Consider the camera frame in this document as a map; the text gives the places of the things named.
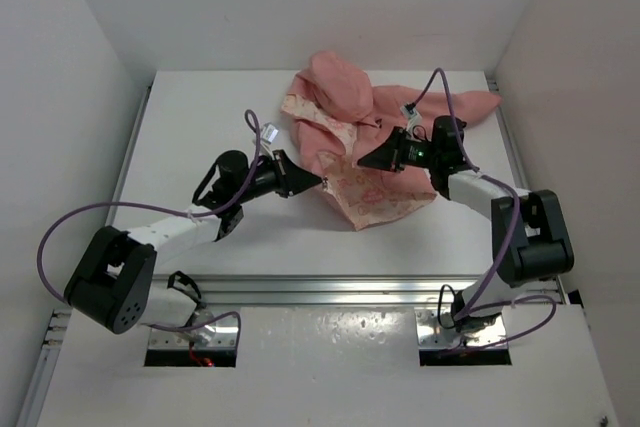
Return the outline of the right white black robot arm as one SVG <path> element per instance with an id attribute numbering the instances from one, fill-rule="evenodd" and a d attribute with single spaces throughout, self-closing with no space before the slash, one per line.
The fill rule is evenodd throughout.
<path id="1" fill-rule="evenodd" d="M 483 276 L 458 291 L 444 325 L 473 331 L 499 316 L 531 282 L 573 269 L 575 256 L 558 196 L 550 190 L 518 191 L 474 167 L 465 156 L 465 122 L 440 116 L 430 138 L 396 127 L 358 166 L 388 172 L 424 169 L 436 192 L 489 220 L 493 261 Z"/>

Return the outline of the pink hooded zip jacket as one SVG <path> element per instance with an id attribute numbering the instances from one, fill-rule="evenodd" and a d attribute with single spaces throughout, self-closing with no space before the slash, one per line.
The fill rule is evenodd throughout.
<path id="1" fill-rule="evenodd" d="M 487 91 L 455 94 L 448 104 L 442 93 L 421 96 L 401 85 L 375 86 L 368 74 L 331 51 L 311 56 L 285 96 L 282 113 L 301 166 L 326 179 L 322 198 L 355 230 L 400 220 L 436 198 L 425 171 L 408 167 L 400 173 L 357 166 L 379 147 L 395 127 L 408 124 L 401 109 L 416 102 L 424 136 L 434 120 L 450 112 L 474 126 L 499 106 L 498 95 Z"/>

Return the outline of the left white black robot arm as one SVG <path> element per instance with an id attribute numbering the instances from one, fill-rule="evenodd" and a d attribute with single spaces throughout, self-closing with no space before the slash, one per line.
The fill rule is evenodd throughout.
<path id="1" fill-rule="evenodd" d="M 99 229 L 65 287 L 64 300 L 122 334 L 142 320 L 156 266 L 228 236 L 243 219 L 245 203 L 272 193 L 293 197 L 322 182 L 282 150 L 259 155 L 255 164 L 241 151 L 226 151 L 205 174 L 186 211 L 129 230 Z"/>

